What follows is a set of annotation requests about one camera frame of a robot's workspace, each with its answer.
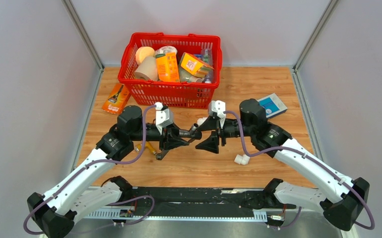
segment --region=metal frame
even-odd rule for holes
[[[103,69],[105,66],[103,65],[95,47],[93,46],[92,41],[90,40],[90,37],[88,36],[86,30],[84,29],[83,23],[81,23],[80,17],[75,11],[74,5],[72,4],[71,0],[62,0],[62,2],[65,8],[67,9],[67,12],[69,13],[71,19],[73,20],[73,23],[75,24],[78,32],[80,33],[80,36],[82,37],[84,43],[86,44],[86,47],[88,48],[90,54],[92,55],[98,67],[100,68],[101,72],[103,72]]]
[[[324,13],[322,14],[321,18],[319,19],[317,26],[315,27],[315,29],[314,29],[312,35],[310,36],[307,44],[305,45],[304,49],[302,50],[301,54],[299,55],[299,58],[296,61],[295,65],[293,66],[293,69],[296,72],[301,68],[301,65],[303,64],[305,58],[307,57],[309,51],[311,50],[313,44],[315,43],[315,40],[317,39],[318,35],[322,31],[324,25],[327,23],[328,19],[330,18],[331,14],[335,10],[335,8],[339,2],[340,2],[340,0],[331,0],[328,3],[328,6],[325,9]]]
[[[317,131],[316,126],[311,116],[309,103],[305,97],[305,89],[301,84],[299,73],[296,73],[293,69],[291,69],[291,72],[292,72],[293,84],[295,85],[296,94],[298,94],[299,104],[301,105],[302,114],[305,119],[305,124],[308,129],[308,134],[309,134],[309,138],[314,150],[314,154],[320,160],[324,161],[324,158],[322,157],[322,153],[321,153],[321,144],[318,140],[317,133],[316,133]]]
[[[301,76],[299,74],[299,69],[302,67],[302,64],[304,63],[306,57],[308,56],[308,53],[310,52],[311,48],[313,47],[315,41],[317,40],[318,36],[320,35],[321,31],[323,30],[324,26],[330,19],[332,13],[336,9],[338,3],[340,0],[330,0],[328,3],[327,8],[325,9],[324,13],[322,14],[320,20],[318,21],[317,26],[315,27],[314,31],[312,32],[309,40],[307,41],[304,49],[302,50],[301,54],[299,55],[298,60],[296,61],[295,65],[291,69],[292,72],[292,78],[293,83],[295,84],[296,93],[298,94],[299,103],[301,105],[302,113],[305,118],[305,123],[308,128],[308,133],[310,135],[311,144],[314,149],[315,155],[320,158],[321,160],[324,160],[323,154],[321,153],[321,143],[318,140],[317,137],[317,128],[315,126],[315,123],[313,121],[313,118],[311,116],[311,111],[309,107],[308,100],[306,99],[306,93],[305,88],[303,86],[303,83],[301,82]]]
[[[84,136],[86,135],[87,127],[89,126],[90,116],[92,115],[93,105],[95,103],[96,96],[98,95],[99,86],[100,86],[100,83],[102,81],[102,76],[103,76],[103,69],[100,71],[99,79],[97,80],[95,87],[93,87],[95,92],[93,94],[92,99],[88,103],[89,111],[87,112],[87,118],[86,118],[86,122],[84,123],[83,131],[82,131],[82,133],[81,133],[81,135],[79,137],[79,142],[78,142],[78,145],[77,145],[77,151],[75,153],[74,162],[73,162],[73,164],[71,166],[71,170],[75,169],[75,166],[76,166],[76,164],[78,162],[78,158],[80,157],[81,148],[82,148],[82,145],[83,145],[83,142],[84,142]]]

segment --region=orange box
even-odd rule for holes
[[[156,65],[160,80],[164,82],[180,82],[175,52],[156,55]]]
[[[112,89],[109,98],[104,102],[102,110],[119,115],[123,111],[130,96],[131,94],[127,87],[124,87],[122,83],[117,83]]]

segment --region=yellow box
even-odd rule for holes
[[[204,78],[210,70],[214,70],[209,64],[188,53],[182,55],[180,64],[183,69],[199,78]]]

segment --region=white arm segment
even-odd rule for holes
[[[274,196],[283,204],[294,204],[319,213],[324,211],[319,203],[324,201],[326,197],[319,189],[300,187],[288,182],[282,182],[277,186]]]
[[[313,154],[311,154],[309,151],[303,148],[295,139],[288,139],[282,146],[290,147],[299,150],[303,153],[306,153],[321,164],[325,165],[333,173],[335,173],[337,176],[343,179],[342,181],[346,182],[349,186],[353,187],[353,183],[351,182],[352,178],[339,173],[335,169],[325,164],[323,161],[319,160],[317,157],[315,157]],[[282,150],[277,151],[274,157],[279,161],[291,166],[304,177],[306,177],[309,181],[315,184],[321,191],[321,193],[325,194],[328,200],[330,200],[332,203],[336,203],[342,200],[341,195],[343,193],[349,193],[349,190],[346,187],[339,184],[337,180],[335,180],[330,174],[324,171],[324,169],[316,165],[314,162],[308,160],[304,156],[301,156],[289,150]]]
[[[117,202],[121,194],[122,192],[118,185],[113,182],[107,182],[101,188],[78,197],[70,209],[77,212],[73,219],[74,224],[99,208]]]
[[[58,183],[55,187],[44,193],[44,200],[51,197],[69,178],[71,178],[78,170],[85,167],[92,161],[95,160],[106,160],[107,154],[101,149],[93,149],[92,152],[87,156],[87,158],[79,165],[75,170],[73,170],[64,180]],[[65,215],[76,199],[103,173],[111,169],[115,164],[113,163],[97,163],[89,167],[89,169],[80,173],[61,193],[50,202],[48,202],[49,207],[55,207],[57,210],[55,213],[60,215]]]

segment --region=cable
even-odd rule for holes
[[[147,114],[147,111],[149,111],[151,108],[155,108],[156,105],[151,105],[149,107],[147,107],[146,109],[144,109],[143,111],[143,120],[142,120],[142,127],[143,127],[143,141],[141,142],[141,146],[142,148],[144,148],[145,144],[146,144],[146,114]],[[140,150],[140,152],[138,153],[138,155],[130,160],[130,161],[114,161],[114,160],[109,160],[109,159],[101,159],[101,160],[95,160],[93,162],[90,162],[89,164],[85,165],[84,167],[82,167],[81,169],[79,169],[75,174],[73,174],[72,177],[70,177],[67,182],[65,182],[54,194],[52,194],[51,197],[49,197],[48,199],[46,199],[45,201],[43,201],[41,204],[39,204],[35,209],[33,209],[29,215],[27,215],[27,217],[24,219],[24,222],[23,222],[23,229],[24,231],[26,231],[28,234],[31,234],[31,235],[42,235],[44,232],[34,232],[34,231],[31,231],[28,227],[27,227],[27,222],[29,221],[30,218],[33,217],[33,215],[35,214],[35,212],[37,212],[41,207],[43,207],[45,204],[47,204],[48,202],[50,202],[52,199],[54,199],[55,197],[58,196],[58,194],[61,193],[62,190],[64,190],[80,173],[82,173],[84,170],[86,170],[86,168],[89,168],[90,166],[94,165],[94,164],[97,164],[97,163],[100,163],[100,162],[104,162],[104,163],[113,163],[113,164],[116,164],[116,165],[129,165],[129,164],[132,164],[134,163],[135,161],[137,161],[140,156],[143,154],[143,151],[144,150]]]
[[[275,229],[276,231],[281,230],[281,229],[290,228],[290,227],[292,227],[292,226],[296,223],[296,221],[299,219],[299,217],[301,216],[301,212],[302,212],[302,207],[299,207],[299,209],[298,209],[298,213],[296,213],[295,218],[292,220],[291,223],[289,223],[289,224],[287,224],[287,225],[285,225],[285,226],[281,226],[281,227],[270,226],[270,227],[272,227],[272,228]]]
[[[242,122],[238,116],[238,114],[236,114],[235,112],[233,111],[225,111],[224,112],[225,114],[232,114],[233,116],[236,117],[237,121],[238,121],[238,126],[239,126],[239,134],[240,134],[240,137],[241,137],[241,143],[242,143],[242,149],[244,150],[244,153],[249,156],[249,157],[254,157],[254,156],[257,156],[257,155],[260,155],[260,154],[264,154],[264,153],[267,153],[267,152],[270,152],[270,151],[274,151],[274,150],[288,150],[288,151],[292,151],[294,153],[297,153],[299,155],[302,155],[304,156],[305,153],[299,151],[299,150],[296,150],[294,148],[290,148],[290,147],[285,147],[285,146],[275,146],[275,147],[271,147],[271,148],[267,148],[267,149],[264,149],[264,150],[261,150],[261,151],[258,151],[254,154],[250,154],[247,150],[247,147],[245,146],[245,140],[244,140],[244,130],[243,130],[243,127],[242,127]],[[315,160],[314,158],[312,158],[311,156],[309,155],[306,155],[306,158],[309,159],[311,162],[313,162],[314,164],[318,165],[319,167],[321,167],[323,170],[325,170],[327,173],[329,173],[333,178],[335,178],[337,181],[341,182],[341,178],[339,176],[337,176],[335,173],[333,173],[330,169],[328,169],[326,166],[324,166],[322,163],[318,162],[317,160]],[[372,215],[372,212],[371,210],[369,209],[368,205],[366,204],[366,202],[364,201],[364,199],[359,195],[359,193],[354,190],[351,186],[349,186],[346,182],[343,182],[342,183],[343,186],[345,186],[349,191],[351,191],[355,196],[356,198],[361,202],[361,204],[364,206],[365,208],[365,211],[366,213],[368,214],[369,216],[369,220],[371,221],[371,225],[370,226],[366,226],[364,224],[361,224],[359,222],[356,222],[355,221],[355,224],[364,228],[364,229],[367,229],[367,230],[373,230],[375,228],[375,220],[374,220],[374,217]]]
[[[114,202],[114,203],[108,204],[108,206],[123,205],[123,204],[129,203],[129,202],[137,201],[137,200],[142,199],[142,198],[150,198],[152,200],[152,205],[150,207],[150,210],[146,214],[144,214],[144,216],[140,217],[139,219],[137,219],[137,220],[135,220],[133,222],[129,222],[129,223],[116,223],[116,225],[119,225],[119,226],[125,225],[126,226],[126,225],[134,225],[134,224],[137,224],[139,222],[142,222],[153,211],[154,204],[155,204],[154,198],[152,196],[150,196],[150,195],[143,195],[143,196],[135,197],[135,198],[132,198],[130,200],[123,201],[123,202]],[[91,229],[91,230],[85,231],[85,232],[70,232],[70,233],[75,234],[75,235],[81,235],[81,234],[86,234],[86,233],[94,232],[94,231],[97,231],[97,230],[100,230],[100,229],[103,229],[103,228],[106,228],[106,227],[111,227],[113,225],[114,225],[114,223],[110,223],[110,224],[103,225],[101,227],[94,228],[94,229]]]
[[[111,180],[113,177],[110,177],[110,178],[107,178],[105,181],[103,181],[103,183],[100,185],[101,187],[103,187],[103,185],[105,185],[109,180]]]

